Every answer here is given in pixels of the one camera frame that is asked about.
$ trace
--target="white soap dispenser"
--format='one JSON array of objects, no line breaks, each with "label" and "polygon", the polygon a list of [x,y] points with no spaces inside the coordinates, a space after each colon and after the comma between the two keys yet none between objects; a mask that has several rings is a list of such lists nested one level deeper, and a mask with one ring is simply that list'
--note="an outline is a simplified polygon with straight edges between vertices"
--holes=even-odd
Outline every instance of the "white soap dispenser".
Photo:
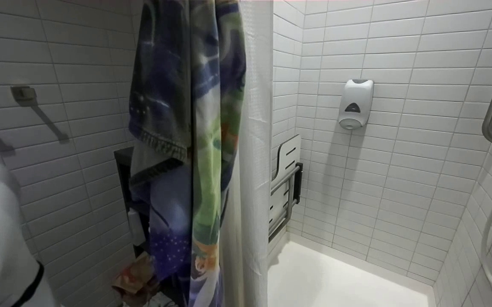
[{"label": "white soap dispenser", "polygon": [[367,124],[373,103],[373,88],[372,80],[355,78],[346,83],[337,119],[343,128],[354,130]]}]

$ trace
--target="colorful towel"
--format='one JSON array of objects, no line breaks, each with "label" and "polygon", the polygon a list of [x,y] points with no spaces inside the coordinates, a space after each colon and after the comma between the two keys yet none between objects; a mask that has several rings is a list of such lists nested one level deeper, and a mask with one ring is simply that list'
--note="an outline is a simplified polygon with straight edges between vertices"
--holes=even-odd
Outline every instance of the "colorful towel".
[{"label": "colorful towel", "polygon": [[245,61],[236,0],[146,0],[129,128],[169,159],[149,163],[135,148],[144,167],[131,177],[131,190],[153,209],[157,275],[160,269],[183,280],[188,273],[183,290],[191,307],[222,304],[221,208],[238,145]]}]

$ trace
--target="shower stall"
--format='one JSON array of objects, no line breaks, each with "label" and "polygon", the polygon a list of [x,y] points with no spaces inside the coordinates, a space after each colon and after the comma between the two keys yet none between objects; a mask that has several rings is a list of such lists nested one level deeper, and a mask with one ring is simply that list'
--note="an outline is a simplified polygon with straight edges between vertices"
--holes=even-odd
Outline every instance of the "shower stall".
[{"label": "shower stall", "polygon": [[[299,135],[302,179],[270,216],[286,226],[269,306],[492,307],[492,0],[273,10],[273,178]],[[347,130],[339,105],[359,78],[371,112]]]}]

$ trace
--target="white shower curtain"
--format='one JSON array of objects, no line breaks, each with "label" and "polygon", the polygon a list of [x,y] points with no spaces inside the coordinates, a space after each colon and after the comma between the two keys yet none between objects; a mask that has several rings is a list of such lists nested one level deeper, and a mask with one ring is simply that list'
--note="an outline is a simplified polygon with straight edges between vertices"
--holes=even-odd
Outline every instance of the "white shower curtain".
[{"label": "white shower curtain", "polygon": [[226,307],[266,307],[273,2],[241,1],[246,41],[246,89],[230,197],[221,229]]}]

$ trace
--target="white shower base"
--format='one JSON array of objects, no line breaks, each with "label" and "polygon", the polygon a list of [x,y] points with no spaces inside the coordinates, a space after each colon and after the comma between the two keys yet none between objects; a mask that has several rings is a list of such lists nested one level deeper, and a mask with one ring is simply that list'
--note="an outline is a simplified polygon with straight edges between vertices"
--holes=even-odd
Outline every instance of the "white shower base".
[{"label": "white shower base", "polygon": [[435,307],[431,286],[289,232],[269,261],[269,307]]}]

